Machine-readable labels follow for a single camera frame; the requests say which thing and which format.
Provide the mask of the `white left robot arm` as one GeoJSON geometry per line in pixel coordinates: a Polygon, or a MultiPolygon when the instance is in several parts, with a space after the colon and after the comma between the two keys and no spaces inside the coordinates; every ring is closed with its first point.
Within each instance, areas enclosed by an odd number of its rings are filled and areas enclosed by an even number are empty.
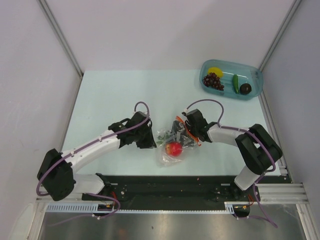
{"type": "Polygon", "coordinates": [[[76,192],[92,193],[100,200],[107,199],[111,188],[104,183],[101,175],[80,176],[77,173],[106,153],[132,143],[139,149],[157,146],[152,133],[152,120],[141,111],[135,112],[131,118],[111,124],[105,132],[83,145],[66,152],[55,148],[49,150],[37,173],[37,195],[50,196],[56,202],[76,192]]]}

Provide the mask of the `red fake tomato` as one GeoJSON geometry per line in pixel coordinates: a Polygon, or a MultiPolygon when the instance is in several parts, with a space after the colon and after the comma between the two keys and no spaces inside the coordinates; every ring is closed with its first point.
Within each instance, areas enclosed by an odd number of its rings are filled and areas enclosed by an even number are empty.
{"type": "Polygon", "coordinates": [[[183,152],[183,147],[179,142],[172,141],[165,145],[165,153],[172,157],[178,157],[183,152]]]}

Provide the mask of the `cherry tomato sprig with leaves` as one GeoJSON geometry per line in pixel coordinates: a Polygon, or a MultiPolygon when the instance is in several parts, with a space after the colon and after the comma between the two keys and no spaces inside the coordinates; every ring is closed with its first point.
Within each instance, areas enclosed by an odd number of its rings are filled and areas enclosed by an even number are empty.
{"type": "Polygon", "coordinates": [[[156,143],[162,145],[163,143],[169,142],[175,138],[175,133],[172,130],[161,130],[157,132],[156,143]]]}

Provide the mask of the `green fake vegetable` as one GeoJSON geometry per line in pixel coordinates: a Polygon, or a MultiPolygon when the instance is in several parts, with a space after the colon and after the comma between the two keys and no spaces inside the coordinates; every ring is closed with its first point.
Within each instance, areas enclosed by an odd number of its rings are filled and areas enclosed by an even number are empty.
{"type": "Polygon", "coordinates": [[[233,84],[233,89],[236,94],[239,94],[239,77],[237,74],[234,74],[232,77],[232,84],[233,84]]]}

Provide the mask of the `dark fake grapes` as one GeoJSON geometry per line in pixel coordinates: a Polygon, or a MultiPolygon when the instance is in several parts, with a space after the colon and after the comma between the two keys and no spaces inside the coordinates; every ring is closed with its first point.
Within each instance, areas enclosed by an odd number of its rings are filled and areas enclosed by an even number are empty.
{"type": "Polygon", "coordinates": [[[213,72],[208,73],[203,79],[202,83],[208,87],[219,91],[224,91],[225,86],[221,83],[220,78],[213,72]]]}

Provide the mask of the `yellow fake lemon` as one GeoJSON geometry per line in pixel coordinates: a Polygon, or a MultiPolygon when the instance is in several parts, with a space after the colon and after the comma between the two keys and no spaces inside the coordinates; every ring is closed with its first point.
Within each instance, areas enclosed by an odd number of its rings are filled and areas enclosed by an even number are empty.
{"type": "Polygon", "coordinates": [[[215,74],[217,77],[222,78],[224,76],[223,71],[218,67],[210,67],[207,71],[208,74],[215,74]]]}

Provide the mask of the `clear zip top bag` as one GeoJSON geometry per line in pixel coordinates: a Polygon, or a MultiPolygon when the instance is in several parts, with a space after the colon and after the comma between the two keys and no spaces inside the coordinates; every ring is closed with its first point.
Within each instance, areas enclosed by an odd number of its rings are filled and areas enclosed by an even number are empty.
{"type": "Polygon", "coordinates": [[[169,167],[184,161],[193,150],[201,146],[200,140],[187,129],[186,121],[176,116],[170,129],[157,132],[156,157],[159,165],[169,167]]]}

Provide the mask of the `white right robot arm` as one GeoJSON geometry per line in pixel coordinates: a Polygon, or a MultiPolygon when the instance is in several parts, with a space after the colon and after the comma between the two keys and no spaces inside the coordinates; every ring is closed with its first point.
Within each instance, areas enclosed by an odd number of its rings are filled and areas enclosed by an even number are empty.
{"type": "Polygon", "coordinates": [[[186,139],[196,146],[201,146],[201,143],[218,143],[238,148],[245,166],[230,188],[231,196],[237,201],[247,197],[249,188],[266,173],[274,171],[276,161],[283,156],[281,148],[260,124],[249,128],[236,128],[221,125],[219,121],[207,122],[198,109],[182,114],[185,120],[177,116],[174,121],[176,127],[180,127],[182,131],[178,131],[178,128],[173,130],[187,147],[191,144],[187,143],[186,139]]]}

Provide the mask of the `dark brown fake fruit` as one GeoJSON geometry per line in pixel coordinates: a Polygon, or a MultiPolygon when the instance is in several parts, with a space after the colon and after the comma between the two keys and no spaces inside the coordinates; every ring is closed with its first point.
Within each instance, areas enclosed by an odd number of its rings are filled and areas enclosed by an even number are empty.
{"type": "Polygon", "coordinates": [[[242,95],[248,95],[252,92],[252,86],[249,83],[244,83],[239,88],[239,93],[242,95]]]}

